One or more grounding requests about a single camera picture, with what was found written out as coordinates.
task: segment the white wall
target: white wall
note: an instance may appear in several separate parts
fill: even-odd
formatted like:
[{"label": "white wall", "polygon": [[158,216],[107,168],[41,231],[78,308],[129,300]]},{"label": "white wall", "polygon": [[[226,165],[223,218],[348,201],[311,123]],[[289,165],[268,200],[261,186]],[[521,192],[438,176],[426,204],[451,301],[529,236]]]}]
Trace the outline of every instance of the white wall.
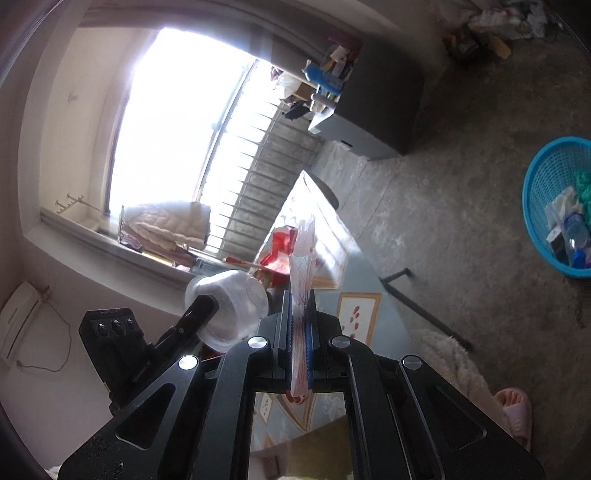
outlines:
[{"label": "white wall", "polygon": [[[78,335],[87,310],[130,307],[147,341],[156,341],[177,318],[98,285],[33,246],[28,262],[43,266],[35,286],[51,286],[49,302],[70,324],[72,351],[59,373],[0,368],[0,401],[36,460],[44,468],[60,465],[111,417],[108,392]],[[25,365],[57,369],[67,356],[68,332],[53,309],[44,305],[29,328],[18,359]]]},{"label": "white wall", "polygon": [[[24,278],[40,290],[50,286],[50,301],[70,324],[73,340],[70,359],[59,373],[0,367],[0,401],[46,468],[62,463],[110,418],[107,392],[77,333],[85,311],[128,306],[147,339],[155,340],[183,309],[182,287],[162,283],[40,223],[43,120],[59,61],[89,3],[64,1],[0,85],[0,304]],[[19,359],[56,368],[66,353],[67,329],[44,306]]]},{"label": "white wall", "polygon": [[[97,145],[99,126],[102,120],[109,123],[108,133],[114,130],[125,77],[131,79],[133,65],[151,34],[140,28],[78,28],[74,33],[47,105],[41,143],[42,206],[56,212],[56,200],[67,205],[66,194],[70,193],[84,195],[85,201],[102,207],[100,193],[110,152]],[[119,81],[121,73],[124,78]],[[112,112],[111,117],[104,118],[104,111]],[[103,135],[98,140],[109,143],[110,138]],[[101,154],[95,156],[95,149]],[[63,215],[82,222],[90,213],[88,207],[77,204]]]}]

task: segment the power cord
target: power cord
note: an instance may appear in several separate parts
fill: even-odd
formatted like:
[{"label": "power cord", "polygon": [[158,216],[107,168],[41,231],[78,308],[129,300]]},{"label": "power cord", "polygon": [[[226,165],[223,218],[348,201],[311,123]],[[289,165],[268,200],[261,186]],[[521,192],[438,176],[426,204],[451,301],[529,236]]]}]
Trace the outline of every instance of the power cord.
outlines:
[{"label": "power cord", "polygon": [[70,343],[68,344],[68,354],[66,356],[66,359],[62,363],[61,367],[58,369],[39,367],[38,365],[24,365],[20,360],[17,360],[17,367],[18,368],[37,368],[39,370],[47,370],[48,372],[58,373],[59,371],[61,371],[62,368],[64,368],[66,366],[66,364],[68,363],[68,360],[70,359],[70,352],[72,351],[72,332],[70,331],[70,324],[64,319],[63,316],[61,316],[60,312],[58,312],[56,310],[56,308],[51,303],[49,303],[47,300],[44,300],[43,303],[49,305],[53,309],[53,311],[55,313],[57,313],[57,316],[61,319],[61,321],[64,322],[66,324],[66,326],[68,327],[68,337],[70,338]]}]

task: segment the blue plastic basket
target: blue plastic basket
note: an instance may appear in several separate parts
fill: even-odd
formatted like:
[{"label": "blue plastic basket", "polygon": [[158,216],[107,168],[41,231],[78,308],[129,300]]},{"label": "blue plastic basket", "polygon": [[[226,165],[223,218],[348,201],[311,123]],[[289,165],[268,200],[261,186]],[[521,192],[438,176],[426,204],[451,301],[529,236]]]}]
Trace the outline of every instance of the blue plastic basket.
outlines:
[{"label": "blue plastic basket", "polygon": [[544,208],[569,186],[576,171],[591,172],[591,141],[563,137],[550,142],[531,162],[523,184],[522,206],[527,231],[538,252],[556,270],[572,278],[591,278],[591,268],[578,270],[555,259]]}]

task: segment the windowsill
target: windowsill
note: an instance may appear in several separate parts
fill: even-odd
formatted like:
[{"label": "windowsill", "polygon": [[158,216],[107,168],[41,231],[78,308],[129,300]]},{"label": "windowsill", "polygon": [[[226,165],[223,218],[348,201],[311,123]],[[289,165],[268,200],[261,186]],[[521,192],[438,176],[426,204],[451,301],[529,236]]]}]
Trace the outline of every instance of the windowsill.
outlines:
[{"label": "windowsill", "polygon": [[43,207],[41,207],[41,221],[64,233],[75,236],[79,240],[85,241],[93,247],[108,252],[123,261],[130,262],[140,268],[145,268],[151,273],[174,283],[186,286],[186,284],[194,277],[194,275],[189,272],[177,270],[176,268],[164,265],[138,252],[134,252],[129,248],[125,248],[114,240],[82,225],[78,225],[76,222],[67,220]]},{"label": "windowsill", "polygon": [[131,300],[176,317],[184,313],[190,273],[127,250],[53,212],[43,210],[41,220],[24,236],[47,255]]}]

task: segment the pink slipper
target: pink slipper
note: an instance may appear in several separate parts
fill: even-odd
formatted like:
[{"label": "pink slipper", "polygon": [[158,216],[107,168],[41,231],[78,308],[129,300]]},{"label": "pink slipper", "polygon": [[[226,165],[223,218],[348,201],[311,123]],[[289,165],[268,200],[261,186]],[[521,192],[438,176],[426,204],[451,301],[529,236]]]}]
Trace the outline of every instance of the pink slipper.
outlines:
[{"label": "pink slipper", "polygon": [[[523,401],[505,407],[505,395],[509,393],[516,393]],[[531,425],[532,425],[532,408],[531,402],[527,394],[519,388],[505,388],[495,394],[495,398],[503,405],[503,411],[511,426],[513,438],[523,440],[522,445],[530,452],[531,451]]]}]

